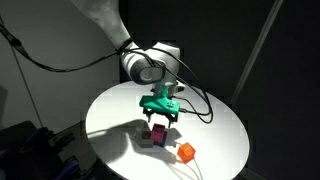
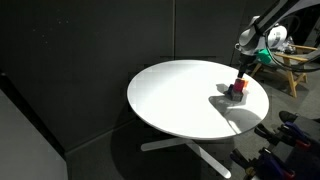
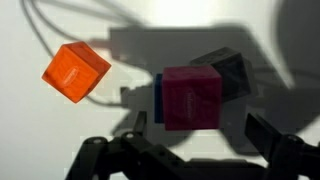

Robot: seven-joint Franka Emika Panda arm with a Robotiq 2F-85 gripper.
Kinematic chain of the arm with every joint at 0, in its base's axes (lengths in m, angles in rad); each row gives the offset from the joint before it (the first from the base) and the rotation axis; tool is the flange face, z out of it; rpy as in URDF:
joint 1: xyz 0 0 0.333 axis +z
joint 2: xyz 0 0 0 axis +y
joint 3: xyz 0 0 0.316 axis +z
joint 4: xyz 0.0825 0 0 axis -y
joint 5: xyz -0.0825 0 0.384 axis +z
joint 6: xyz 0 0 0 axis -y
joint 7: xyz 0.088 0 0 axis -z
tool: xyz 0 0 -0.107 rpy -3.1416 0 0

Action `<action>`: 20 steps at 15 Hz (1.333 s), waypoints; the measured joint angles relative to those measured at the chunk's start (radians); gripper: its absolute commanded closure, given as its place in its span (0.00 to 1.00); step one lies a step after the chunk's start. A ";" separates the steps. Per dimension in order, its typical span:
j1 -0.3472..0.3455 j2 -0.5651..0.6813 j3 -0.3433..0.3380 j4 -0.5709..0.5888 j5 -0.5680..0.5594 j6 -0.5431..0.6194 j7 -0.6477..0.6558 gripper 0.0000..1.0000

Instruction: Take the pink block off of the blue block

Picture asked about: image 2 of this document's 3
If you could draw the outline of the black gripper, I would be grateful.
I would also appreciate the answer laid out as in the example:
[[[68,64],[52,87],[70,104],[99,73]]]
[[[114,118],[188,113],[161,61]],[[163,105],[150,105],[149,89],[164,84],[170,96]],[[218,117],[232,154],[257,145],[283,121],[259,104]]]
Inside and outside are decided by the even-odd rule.
[[[244,73],[246,72],[248,65],[251,64],[254,60],[255,60],[254,56],[249,56],[245,54],[240,55],[240,59],[239,59],[240,67],[239,67],[237,79],[243,79],[243,80],[247,79],[247,75]]]

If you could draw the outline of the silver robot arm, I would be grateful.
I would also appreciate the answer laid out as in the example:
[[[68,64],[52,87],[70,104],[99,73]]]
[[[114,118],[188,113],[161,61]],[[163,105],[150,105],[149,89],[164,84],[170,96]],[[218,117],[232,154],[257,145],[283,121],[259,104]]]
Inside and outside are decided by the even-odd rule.
[[[253,17],[235,45],[241,53],[237,77],[243,77],[257,51],[266,46],[267,34],[276,23],[293,12],[319,4],[320,0],[277,0],[262,15]]]

